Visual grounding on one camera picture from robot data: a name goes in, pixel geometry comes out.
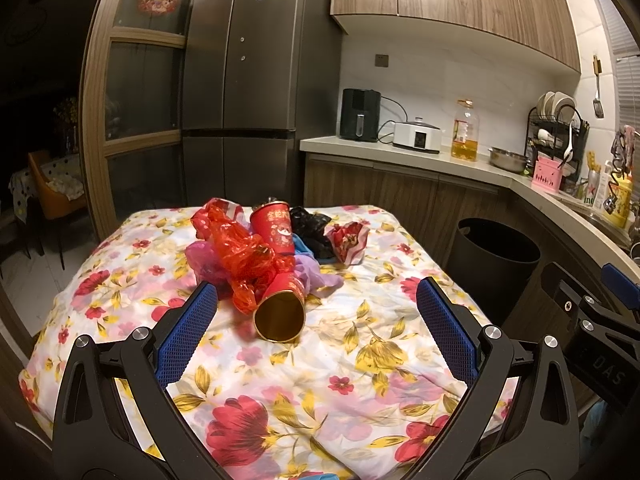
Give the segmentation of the red paper cup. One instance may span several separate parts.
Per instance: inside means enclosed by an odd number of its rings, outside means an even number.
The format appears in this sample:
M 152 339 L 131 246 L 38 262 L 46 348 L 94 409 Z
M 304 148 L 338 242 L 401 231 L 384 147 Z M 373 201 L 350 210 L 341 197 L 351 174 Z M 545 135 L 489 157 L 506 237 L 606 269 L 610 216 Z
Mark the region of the red paper cup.
M 291 342 L 305 324 L 305 289 L 293 272 L 271 282 L 253 314 L 256 333 L 272 342 Z
M 292 221 L 288 203 L 273 200 L 255 207 L 250 214 L 250 225 L 277 254 L 294 255 Z

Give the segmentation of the purple glove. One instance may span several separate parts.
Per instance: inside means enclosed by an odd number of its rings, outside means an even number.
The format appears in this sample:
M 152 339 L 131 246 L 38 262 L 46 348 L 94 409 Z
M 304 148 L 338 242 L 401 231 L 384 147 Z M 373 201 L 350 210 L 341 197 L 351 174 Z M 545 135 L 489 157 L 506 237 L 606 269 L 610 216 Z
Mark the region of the purple glove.
M 341 276 L 323 274 L 318 261 L 303 254 L 294 256 L 294 275 L 302 283 L 306 296 L 322 287 L 339 288 L 344 284 Z

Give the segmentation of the blue glove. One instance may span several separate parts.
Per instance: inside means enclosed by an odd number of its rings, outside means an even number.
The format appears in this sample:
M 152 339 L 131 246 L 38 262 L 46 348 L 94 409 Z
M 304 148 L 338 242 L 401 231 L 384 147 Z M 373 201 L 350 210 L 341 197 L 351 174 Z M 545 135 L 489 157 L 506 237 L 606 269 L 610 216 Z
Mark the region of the blue glove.
M 294 252 L 295 255 L 307 256 L 310 258 L 316 258 L 314 252 L 307 247 L 307 245 L 303 242 L 303 240 L 295 233 L 292 234 L 292 240 L 294 243 Z

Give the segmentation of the black plastic bag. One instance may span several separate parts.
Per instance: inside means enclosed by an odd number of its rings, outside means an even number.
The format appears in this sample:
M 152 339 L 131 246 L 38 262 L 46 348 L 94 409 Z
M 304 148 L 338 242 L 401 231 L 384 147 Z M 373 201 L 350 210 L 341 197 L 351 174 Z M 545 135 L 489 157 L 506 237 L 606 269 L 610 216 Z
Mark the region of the black plastic bag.
M 331 242 L 324 234 L 331 218 L 326 214 L 312 214 L 302 206 L 290 208 L 293 233 L 312 252 L 317 260 L 330 260 L 335 257 Z

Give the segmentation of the pink plastic bag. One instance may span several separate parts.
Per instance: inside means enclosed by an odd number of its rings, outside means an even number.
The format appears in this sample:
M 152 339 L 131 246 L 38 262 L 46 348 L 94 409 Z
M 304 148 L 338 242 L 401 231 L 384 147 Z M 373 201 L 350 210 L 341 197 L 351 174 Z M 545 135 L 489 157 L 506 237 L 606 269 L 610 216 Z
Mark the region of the pink plastic bag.
M 206 281 L 215 286 L 226 282 L 226 271 L 209 242 L 197 240 L 184 250 L 184 254 L 199 282 Z

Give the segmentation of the yellow bottle by sink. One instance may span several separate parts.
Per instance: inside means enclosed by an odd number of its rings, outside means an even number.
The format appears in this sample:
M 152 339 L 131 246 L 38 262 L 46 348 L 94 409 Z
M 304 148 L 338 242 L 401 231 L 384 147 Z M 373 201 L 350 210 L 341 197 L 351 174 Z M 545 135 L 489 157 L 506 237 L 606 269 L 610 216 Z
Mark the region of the yellow bottle by sink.
M 632 180 L 625 174 L 611 174 L 608 179 L 608 195 L 603 201 L 605 218 L 613 226 L 623 228 L 626 226 L 632 194 Z

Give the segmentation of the floral tablecloth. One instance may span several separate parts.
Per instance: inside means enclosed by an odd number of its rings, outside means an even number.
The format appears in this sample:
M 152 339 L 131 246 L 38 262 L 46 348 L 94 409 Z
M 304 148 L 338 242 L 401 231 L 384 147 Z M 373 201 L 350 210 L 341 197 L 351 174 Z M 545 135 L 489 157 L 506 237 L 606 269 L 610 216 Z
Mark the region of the floral tablecloth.
M 132 214 L 54 298 L 21 371 L 22 395 L 51 431 L 75 339 L 121 340 L 183 305 L 196 284 L 184 252 L 192 210 Z M 259 338 L 250 318 L 221 301 L 181 379 L 179 412 L 231 477 L 398 479 L 434 442 L 465 392 L 416 308 L 422 278 L 455 304 L 473 299 L 388 211 L 333 207 L 332 224 L 368 230 L 356 266 L 326 264 L 339 288 L 306 299 L 299 340 Z

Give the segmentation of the pink utensil holder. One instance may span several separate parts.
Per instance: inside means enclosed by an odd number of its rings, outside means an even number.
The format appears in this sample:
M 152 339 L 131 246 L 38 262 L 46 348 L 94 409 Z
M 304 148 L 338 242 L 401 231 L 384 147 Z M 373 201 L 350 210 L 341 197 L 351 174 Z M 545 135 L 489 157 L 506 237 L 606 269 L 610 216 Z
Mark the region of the pink utensil holder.
M 535 162 L 532 185 L 544 192 L 556 193 L 562 181 L 562 162 L 549 157 L 538 157 Z

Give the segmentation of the upright red paper cup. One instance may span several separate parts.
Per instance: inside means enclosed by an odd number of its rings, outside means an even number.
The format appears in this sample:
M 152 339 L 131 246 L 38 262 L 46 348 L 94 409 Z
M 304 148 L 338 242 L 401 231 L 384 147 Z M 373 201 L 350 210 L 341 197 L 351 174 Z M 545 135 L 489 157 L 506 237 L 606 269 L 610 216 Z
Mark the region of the upright red paper cup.
M 255 207 L 250 214 L 250 225 L 277 254 L 294 255 L 292 221 L 288 203 L 273 200 Z

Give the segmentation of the wooden lower cabinets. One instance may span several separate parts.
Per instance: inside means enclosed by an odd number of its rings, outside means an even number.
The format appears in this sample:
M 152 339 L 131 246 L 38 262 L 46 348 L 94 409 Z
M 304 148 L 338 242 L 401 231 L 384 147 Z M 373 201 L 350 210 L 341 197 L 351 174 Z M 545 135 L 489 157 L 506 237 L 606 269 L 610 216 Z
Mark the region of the wooden lower cabinets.
M 631 317 L 601 283 L 587 249 L 539 207 L 508 188 L 431 171 L 309 154 L 305 203 L 339 224 L 360 221 L 370 229 L 359 266 L 325 267 L 326 272 L 344 274 L 345 285 L 324 302 L 319 330 L 321 337 L 331 344 L 344 344 L 353 354 L 376 344 L 382 351 L 381 364 L 393 362 L 396 351 L 402 349 L 416 370 L 441 372 L 444 368 L 416 310 L 416 286 L 426 276 L 436 278 L 450 300 L 467 306 L 480 324 L 495 322 L 502 315 L 512 338 L 563 337 L 568 319 L 542 290 L 541 268 L 534 270 L 511 307 L 497 307 L 511 283 L 504 275 L 484 285 L 491 300 L 480 302 L 468 281 L 487 266 L 473 264 L 469 271 L 457 271 L 451 257 L 458 224 L 466 218 L 497 221 L 523 233 L 539 248 L 541 266 L 559 263 L 608 310 Z

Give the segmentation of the black dish rack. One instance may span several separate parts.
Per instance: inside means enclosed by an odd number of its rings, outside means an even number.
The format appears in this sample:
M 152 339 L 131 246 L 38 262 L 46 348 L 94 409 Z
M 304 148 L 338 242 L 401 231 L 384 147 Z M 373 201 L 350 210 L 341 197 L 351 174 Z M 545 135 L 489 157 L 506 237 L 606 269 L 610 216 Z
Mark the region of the black dish rack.
M 589 122 L 578 112 L 574 99 L 564 92 L 547 91 L 527 114 L 525 157 L 534 170 L 538 156 L 562 162 L 571 148 L 572 158 L 563 168 L 563 181 L 576 183 L 590 131 Z

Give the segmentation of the hanging spatula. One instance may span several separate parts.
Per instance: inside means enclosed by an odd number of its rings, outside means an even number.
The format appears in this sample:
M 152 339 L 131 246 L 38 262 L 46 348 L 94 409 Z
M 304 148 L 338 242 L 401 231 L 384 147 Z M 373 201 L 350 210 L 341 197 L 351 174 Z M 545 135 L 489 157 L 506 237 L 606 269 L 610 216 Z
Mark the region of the hanging spatula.
M 592 101 L 594 114 L 598 119 L 602 119 L 604 117 L 603 104 L 601 100 L 601 85 L 600 85 L 600 76 L 602 74 L 602 65 L 601 60 L 595 54 L 592 57 L 592 66 L 594 78 L 596 78 L 596 90 L 594 90 L 594 98 Z

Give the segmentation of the cooking oil bottle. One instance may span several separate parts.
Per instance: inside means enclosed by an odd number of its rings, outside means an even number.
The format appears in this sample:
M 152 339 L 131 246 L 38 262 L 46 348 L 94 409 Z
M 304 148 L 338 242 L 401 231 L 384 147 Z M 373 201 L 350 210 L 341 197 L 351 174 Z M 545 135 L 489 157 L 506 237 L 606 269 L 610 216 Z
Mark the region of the cooking oil bottle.
M 452 127 L 450 154 L 454 158 L 475 162 L 478 150 L 478 116 L 471 100 L 457 100 Z

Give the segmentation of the black air fryer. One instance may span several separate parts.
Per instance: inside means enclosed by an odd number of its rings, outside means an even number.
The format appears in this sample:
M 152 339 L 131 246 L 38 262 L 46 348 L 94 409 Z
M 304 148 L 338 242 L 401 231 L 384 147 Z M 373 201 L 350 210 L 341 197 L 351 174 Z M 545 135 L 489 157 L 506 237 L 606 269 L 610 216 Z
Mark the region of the black air fryer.
M 359 142 L 378 140 L 381 93 L 345 88 L 342 95 L 340 137 Z

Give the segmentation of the dark grey refrigerator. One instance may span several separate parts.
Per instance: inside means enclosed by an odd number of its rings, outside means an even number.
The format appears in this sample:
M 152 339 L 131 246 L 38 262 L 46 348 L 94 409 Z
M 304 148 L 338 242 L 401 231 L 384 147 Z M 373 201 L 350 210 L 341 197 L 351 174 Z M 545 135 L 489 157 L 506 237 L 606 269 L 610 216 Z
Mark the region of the dark grey refrigerator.
M 181 111 L 189 205 L 302 201 L 300 144 L 334 133 L 341 47 L 330 0 L 194 0 Z

